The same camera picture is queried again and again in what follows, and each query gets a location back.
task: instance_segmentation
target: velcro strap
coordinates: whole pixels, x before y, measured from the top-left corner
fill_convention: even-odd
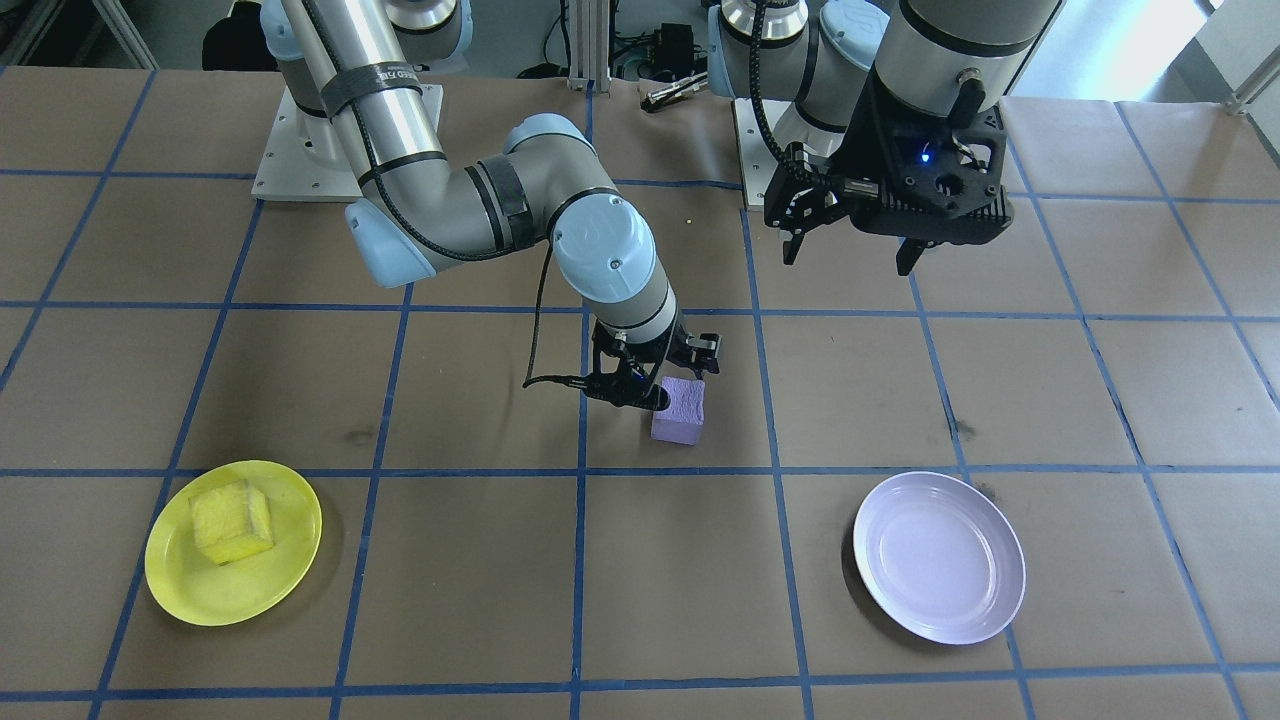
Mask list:
[[[324,109],[329,117],[337,117],[348,104],[366,95],[381,92],[384,90],[398,90],[410,87],[422,94],[417,73],[408,63],[374,63],[360,68],[342,70],[333,76],[320,91],[324,100]]]
[[[531,247],[536,242],[538,233],[534,229],[534,214],[529,209],[525,186],[521,184],[516,168],[511,165],[511,160],[506,155],[485,158],[480,160],[479,165],[484,168],[489,182],[493,183],[498,206],[507,217],[507,224],[511,225],[512,242],[520,250]]]

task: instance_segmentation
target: white plate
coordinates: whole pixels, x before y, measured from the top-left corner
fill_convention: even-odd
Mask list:
[[[867,496],[854,520],[858,571],[908,630],[972,644],[1023,605],[1027,565],[1009,520],[980,492],[937,473],[902,473]]]

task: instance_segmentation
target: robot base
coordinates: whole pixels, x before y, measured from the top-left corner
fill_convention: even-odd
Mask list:
[[[444,87],[439,85],[422,86],[422,101],[431,127],[440,124],[440,104],[444,101]],[[293,96],[285,88],[280,106],[271,123],[271,133],[266,138],[262,161],[253,178],[253,197],[259,200],[284,202],[352,202],[362,197],[351,167],[337,147],[337,138],[330,136],[334,146],[330,151],[337,163],[320,161],[321,156],[305,145],[306,137],[300,124],[302,113],[293,102]]]

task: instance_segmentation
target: yellow plate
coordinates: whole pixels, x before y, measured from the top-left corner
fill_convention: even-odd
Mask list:
[[[215,565],[196,550],[191,497],[238,479],[266,495],[275,547]],[[248,620],[302,582],[320,547],[320,501],[302,475],[275,462],[244,460],[210,470],[173,496],[147,538],[147,587],[160,607],[195,625]]]

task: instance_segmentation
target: mounting plate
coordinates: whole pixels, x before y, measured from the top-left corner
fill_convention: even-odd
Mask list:
[[[790,106],[790,102],[782,100],[764,101],[764,117],[771,128],[778,127],[778,120]],[[769,188],[778,163],[760,138],[750,100],[733,100],[733,126],[737,129],[737,158],[742,165],[742,202],[748,210],[760,211],[764,209],[764,191]]]
[[[444,101],[444,87],[439,85],[422,86],[422,102],[431,127],[440,124],[440,104]],[[280,106],[271,123],[271,133],[266,138],[262,161],[253,178],[253,197],[283,202],[353,202],[362,197],[356,178],[351,173],[344,156],[338,150],[338,164],[326,165],[317,160],[317,154],[303,145],[298,124],[302,113],[293,102],[289,90],[284,90]]]

